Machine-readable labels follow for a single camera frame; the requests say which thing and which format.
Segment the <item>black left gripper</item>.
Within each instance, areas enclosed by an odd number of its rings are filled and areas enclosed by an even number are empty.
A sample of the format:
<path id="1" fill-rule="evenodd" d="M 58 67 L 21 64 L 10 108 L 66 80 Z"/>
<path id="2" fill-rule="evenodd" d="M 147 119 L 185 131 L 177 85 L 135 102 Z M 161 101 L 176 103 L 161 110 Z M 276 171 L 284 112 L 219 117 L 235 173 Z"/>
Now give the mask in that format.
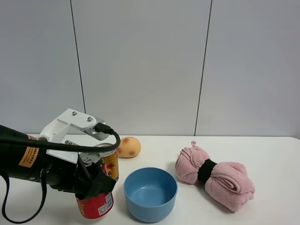
<path id="1" fill-rule="evenodd" d="M 79 155 L 76 163 L 50 156 L 43 150 L 38 154 L 38 182 L 53 189 L 75 193 L 79 200 L 112 192 L 116 181 L 109 177 L 100 155 Z"/>

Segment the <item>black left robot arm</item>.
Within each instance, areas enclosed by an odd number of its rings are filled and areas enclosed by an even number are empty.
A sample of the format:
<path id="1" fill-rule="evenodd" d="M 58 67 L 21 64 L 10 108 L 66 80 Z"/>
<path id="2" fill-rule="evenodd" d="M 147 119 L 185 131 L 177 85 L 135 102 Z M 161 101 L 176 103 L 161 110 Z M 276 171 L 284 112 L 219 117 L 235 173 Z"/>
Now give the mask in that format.
<path id="1" fill-rule="evenodd" d="M 48 155 L 45 148 L 14 143 L 0 144 L 0 172 L 33 182 L 39 182 L 41 172 L 45 172 L 45 181 L 51 188 L 77 194 L 80 199 L 112 192 L 116 184 L 97 164 L 87 166 L 80 156 L 72 163 Z"/>

